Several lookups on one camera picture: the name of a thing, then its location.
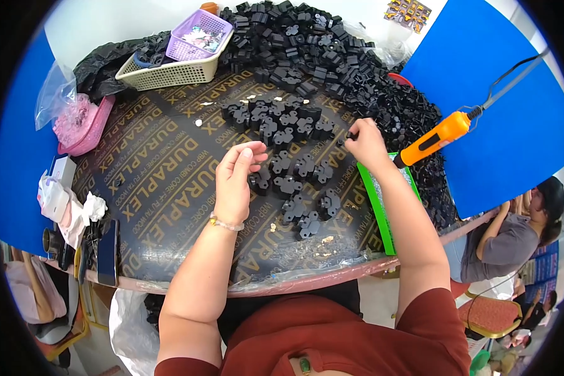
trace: beige plastic basket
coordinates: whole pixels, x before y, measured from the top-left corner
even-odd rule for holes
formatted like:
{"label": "beige plastic basket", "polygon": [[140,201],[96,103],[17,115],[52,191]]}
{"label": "beige plastic basket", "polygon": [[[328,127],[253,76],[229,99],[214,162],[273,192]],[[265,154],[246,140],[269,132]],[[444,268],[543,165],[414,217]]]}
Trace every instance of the beige plastic basket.
{"label": "beige plastic basket", "polygon": [[128,86],[137,91],[156,89],[159,87],[201,84],[209,82],[217,71],[219,55],[226,49],[233,33],[229,33],[219,48],[219,53],[206,59],[177,61],[161,65],[158,68],[140,68],[133,61],[133,54],[115,75]]}

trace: gray shirt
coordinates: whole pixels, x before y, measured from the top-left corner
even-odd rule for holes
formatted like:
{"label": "gray shirt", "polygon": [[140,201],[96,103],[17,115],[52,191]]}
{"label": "gray shirt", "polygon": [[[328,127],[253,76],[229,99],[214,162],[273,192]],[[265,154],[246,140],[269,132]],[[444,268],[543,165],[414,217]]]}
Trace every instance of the gray shirt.
{"label": "gray shirt", "polygon": [[490,223],[470,232],[462,258],[462,282],[503,277],[518,270],[539,245],[539,236],[528,221],[529,217],[509,213],[497,236],[487,240],[482,260],[476,257],[476,247]]}

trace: smartphone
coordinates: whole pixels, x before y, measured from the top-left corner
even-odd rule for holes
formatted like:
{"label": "smartphone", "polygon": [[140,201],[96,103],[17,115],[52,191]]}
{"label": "smartphone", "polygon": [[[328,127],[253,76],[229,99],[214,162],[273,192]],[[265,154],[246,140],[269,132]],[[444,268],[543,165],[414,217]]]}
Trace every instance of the smartphone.
{"label": "smartphone", "polygon": [[98,283],[117,287],[117,250],[119,249],[119,221],[111,220],[98,242],[96,271]]}

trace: white box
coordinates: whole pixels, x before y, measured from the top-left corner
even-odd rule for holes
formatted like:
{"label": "white box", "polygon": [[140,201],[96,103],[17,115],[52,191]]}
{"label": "white box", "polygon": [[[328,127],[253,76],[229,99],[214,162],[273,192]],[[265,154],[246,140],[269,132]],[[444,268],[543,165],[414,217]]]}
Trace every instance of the white box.
{"label": "white box", "polygon": [[55,177],[62,186],[70,189],[73,185],[76,167],[75,162],[73,162],[69,156],[65,156],[55,161],[55,166],[50,175]]}

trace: red chair cushion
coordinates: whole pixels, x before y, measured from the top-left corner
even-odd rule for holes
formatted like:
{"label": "red chair cushion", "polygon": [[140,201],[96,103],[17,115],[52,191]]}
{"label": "red chair cushion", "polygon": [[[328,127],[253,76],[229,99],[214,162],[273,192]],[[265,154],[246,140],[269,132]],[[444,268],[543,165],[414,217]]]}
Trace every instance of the red chair cushion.
{"label": "red chair cushion", "polygon": [[491,333],[502,333],[514,325],[519,312],[518,305],[510,300],[477,297],[458,308],[458,314],[464,322]]}

